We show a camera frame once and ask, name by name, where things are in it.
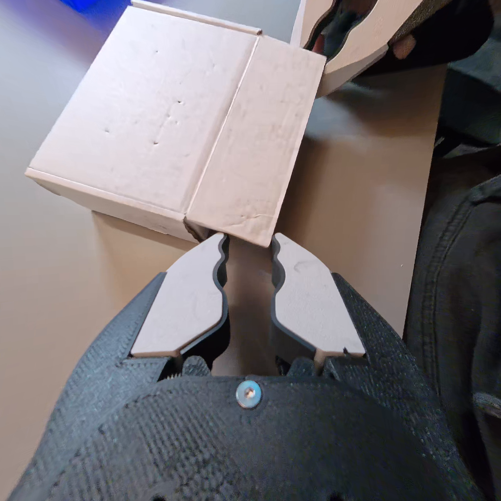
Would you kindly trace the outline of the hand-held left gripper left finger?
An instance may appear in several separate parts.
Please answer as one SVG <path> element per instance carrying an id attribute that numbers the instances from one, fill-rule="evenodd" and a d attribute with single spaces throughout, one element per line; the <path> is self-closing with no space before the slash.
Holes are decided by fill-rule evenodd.
<path id="1" fill-rule="evenodd" d="M 216 233 L 181 256 L 165 273 L 131 355 L 199 356 L 212 367 L 229 346 L 229 238 Z"/>

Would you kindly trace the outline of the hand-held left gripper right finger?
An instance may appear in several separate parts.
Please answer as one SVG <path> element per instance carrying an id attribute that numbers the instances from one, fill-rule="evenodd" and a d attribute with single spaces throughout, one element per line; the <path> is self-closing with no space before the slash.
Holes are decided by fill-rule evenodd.
<path id="1" fill-rule="evenodd" d="M 317 371 L 330 357 L 366 355 L 355 323 L 329 268 L 289 237 L 272 237 L 270 341 L 280 362 L 311 360 Z"/>

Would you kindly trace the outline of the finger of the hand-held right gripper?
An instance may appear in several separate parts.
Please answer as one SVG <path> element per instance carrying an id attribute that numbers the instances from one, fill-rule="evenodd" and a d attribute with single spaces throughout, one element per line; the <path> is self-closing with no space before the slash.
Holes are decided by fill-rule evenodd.
<path id="1" fill-rule="evenodd" d="M 322 30 L 335 15 L 340 1 L 300 1 L 291 45 L 312 50 Z"/>
<path id="2" fill-rule="evenodd" d="M 327 61 L 318 97 L 337 90 L 381 59 L 389 49 L 390 40 L 421 3 L 376 1 L 367 14 L 347 28 L 342 28 L 341 17 L 338 17 L 324 35 Z"/>

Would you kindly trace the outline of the white cardboard box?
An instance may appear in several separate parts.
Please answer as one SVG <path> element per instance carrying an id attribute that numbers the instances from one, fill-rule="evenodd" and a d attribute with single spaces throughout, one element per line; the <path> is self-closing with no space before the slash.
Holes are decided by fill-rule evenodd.
<path id="1" fill-rule="evenodd" d="M 132 1 L 26 170 L 92 211 L 267 247 L 325 57 Z"/>

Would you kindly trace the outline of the person's right hand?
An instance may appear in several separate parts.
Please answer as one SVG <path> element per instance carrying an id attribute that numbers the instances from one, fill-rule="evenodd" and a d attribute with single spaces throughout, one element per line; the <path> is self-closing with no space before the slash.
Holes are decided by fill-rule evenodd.
<path id="1" fill-rule="evenodd" d="M 392 65 L 404 69 L 464 59 L 487 40 L 493 22 L 489 1 L 450 1 L 396 41 L 385 57 Z"/>

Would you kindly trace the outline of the person's dark jacket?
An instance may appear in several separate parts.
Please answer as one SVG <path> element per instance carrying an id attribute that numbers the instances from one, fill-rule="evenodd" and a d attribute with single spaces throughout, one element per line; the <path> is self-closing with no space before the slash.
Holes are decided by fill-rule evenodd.
<path id="1" fill-rule="evenodd" d="M 500 46 L 446 73 L 405 339 L 460 456 L 500 500 Z"/>

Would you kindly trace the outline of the blue plastic bin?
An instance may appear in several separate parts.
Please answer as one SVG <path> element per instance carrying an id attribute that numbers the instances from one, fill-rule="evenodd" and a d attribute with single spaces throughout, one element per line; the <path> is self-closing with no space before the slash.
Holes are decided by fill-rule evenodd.
<path id="1" fill-rule="evenodd" d="M 73 11 L 84 16 L 104 17 L 120 15 L 131 1 L 60 1 Z"/>

